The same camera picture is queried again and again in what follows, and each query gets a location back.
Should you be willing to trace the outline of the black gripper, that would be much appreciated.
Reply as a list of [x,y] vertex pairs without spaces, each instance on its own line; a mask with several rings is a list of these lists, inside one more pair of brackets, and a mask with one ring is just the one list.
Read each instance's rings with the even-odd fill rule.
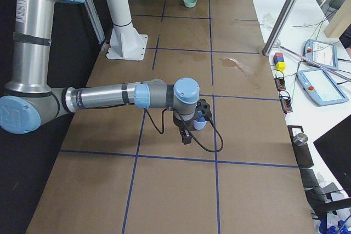
[[190,144],[192,136],[189,131],[195,131],[193,120],[204,117],[207,123],[212,123],[212,112],[210,105],[205,99],[199,99],[195,104],[185,105],[186,108],[173,110],[173,123],[179,128],[184,145]]

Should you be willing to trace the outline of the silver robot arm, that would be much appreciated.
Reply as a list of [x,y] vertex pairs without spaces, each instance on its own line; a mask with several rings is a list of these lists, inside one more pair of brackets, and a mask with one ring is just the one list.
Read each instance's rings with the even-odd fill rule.
[[[99,51],[88,15],[82,5],[57,4],[53,24],[53,46],[50,51],[48,83],[52,87],[103,85],[161,77],[174,82],[179,77],[192,77],[202,93],[210,86],[210,58],[196,53],[185,58],[184,52],[171,51],[170,58],[156,72],[151,70],[152,51],[144,62],[112,61]],[[1,131],[1,148],[63,146],[110,151],[113,147],[135,147],[143,119],[143,110],[134,106],[91,109],[68,114],[51,121],[34,132],[16,135]]]

